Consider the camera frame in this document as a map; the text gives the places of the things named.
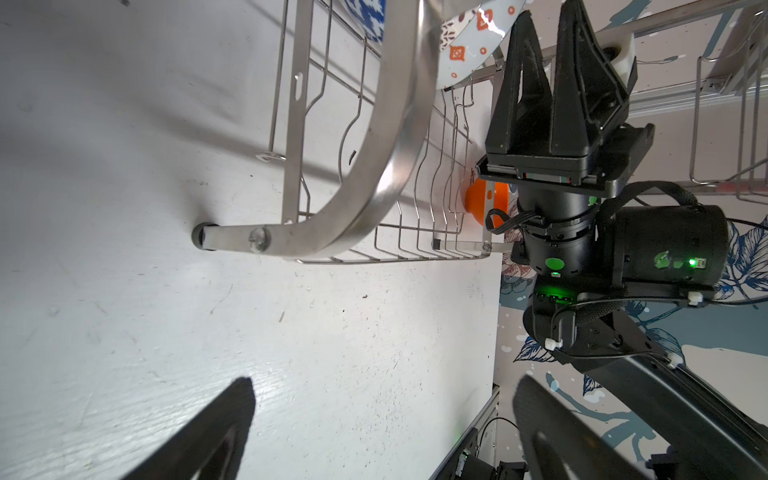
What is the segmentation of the green pattern bowl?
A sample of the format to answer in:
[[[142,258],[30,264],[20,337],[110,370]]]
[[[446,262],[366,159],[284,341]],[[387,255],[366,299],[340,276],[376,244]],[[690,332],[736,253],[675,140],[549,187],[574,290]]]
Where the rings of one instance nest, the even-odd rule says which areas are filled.
[[[473,1],[441,25],[438,89],[451,88],[480,69],[524,10],[523,0]]]

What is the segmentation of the steel two-tier dish rack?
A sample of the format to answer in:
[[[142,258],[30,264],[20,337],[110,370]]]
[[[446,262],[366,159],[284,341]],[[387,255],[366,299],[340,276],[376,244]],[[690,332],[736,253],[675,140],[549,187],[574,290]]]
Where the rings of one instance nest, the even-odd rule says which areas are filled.
[[[422,1],[390,10],[401,31],[384,41],[378,89],[369,128],[359,150],[360,161],[339,174],[336,194],[318,212],[309,211],[310,195],[303,175],[306,88],[291,86],[287,147],[284,161],[282,217],[271,225],[200,224],[194,245],[207,251],[254,253],[313,263],[338,261],[381,226],[399,201],[420,156],[426,151],[438,75],[438,33],[443,20],[465,8],[462,1]],[[729,1],[695,1],[617,27],[594,31],[597,41],[612,34],[647,36],[712,17],[732,8]],[[556,45],[541,48],[553,104]],[[543,148],[549,155],[551,121]]]

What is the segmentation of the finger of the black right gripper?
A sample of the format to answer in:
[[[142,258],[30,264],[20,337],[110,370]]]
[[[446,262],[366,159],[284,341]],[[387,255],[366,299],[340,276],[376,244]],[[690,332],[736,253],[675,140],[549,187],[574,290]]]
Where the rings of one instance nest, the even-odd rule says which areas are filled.
[[[504,77],[486,136],[486,152],[529,154],[543,148],[552,93],[532,15],[524,11],[510,31]]]
[[[550,151],[592,155],[628,117],[629,93],[600,47],[584,3],[565,1],[555,55]]]

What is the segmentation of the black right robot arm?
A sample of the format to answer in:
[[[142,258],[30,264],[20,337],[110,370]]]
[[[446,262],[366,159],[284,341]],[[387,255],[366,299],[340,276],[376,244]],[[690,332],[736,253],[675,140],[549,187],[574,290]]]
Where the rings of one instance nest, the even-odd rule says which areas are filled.
[[[632,180],[655,134],[628,121],[632,87],[582,2],[561,6],[552,71],[522,12],[476,166],[517,189],[517,212],[489,211],[486,228],[522,234],[511,257],[535,276],[523,316],[531,339],[669,443],[651,460],[657,477],[763,479],[766,427],[628,314],[632,302],[715,304],[730,240],[721,208],[674,182]]]

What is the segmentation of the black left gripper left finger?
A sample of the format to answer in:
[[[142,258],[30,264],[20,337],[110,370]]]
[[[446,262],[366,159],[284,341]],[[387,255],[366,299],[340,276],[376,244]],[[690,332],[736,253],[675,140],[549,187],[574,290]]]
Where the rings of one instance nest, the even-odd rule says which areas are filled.
[[[252,380],[235,379],[127,479],[234,479],[256,410]]]

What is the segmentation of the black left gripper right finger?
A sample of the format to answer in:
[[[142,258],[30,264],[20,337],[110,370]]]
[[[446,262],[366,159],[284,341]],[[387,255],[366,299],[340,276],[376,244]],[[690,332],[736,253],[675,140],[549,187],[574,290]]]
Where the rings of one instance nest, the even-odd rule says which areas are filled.
[[[535,379],[520,380],[512,400],[533,479],[644,479]]]

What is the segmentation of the plain orange bowl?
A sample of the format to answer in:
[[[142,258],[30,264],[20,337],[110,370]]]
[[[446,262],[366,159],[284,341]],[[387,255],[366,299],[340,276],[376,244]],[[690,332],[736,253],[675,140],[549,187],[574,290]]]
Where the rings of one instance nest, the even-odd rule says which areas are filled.
[[[467,188],[464,195],[464,207],[475,221],[484,226],[485,218],[490,207],[487,202],[493,201],[492,208],[508,212],[510,201],[510,188],[505,183],[495,183],[493,191],[487,187],[487,182],[483,179],[476,179]]]

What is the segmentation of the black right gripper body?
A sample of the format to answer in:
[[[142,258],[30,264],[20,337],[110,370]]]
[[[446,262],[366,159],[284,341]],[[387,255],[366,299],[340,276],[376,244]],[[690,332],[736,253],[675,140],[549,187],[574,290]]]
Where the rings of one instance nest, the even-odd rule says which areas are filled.
[[[649,152],[654,135],[652,123],[624,124],[585,157],[486,154],[476,171],[483,180],[517,187],[614,198]]]

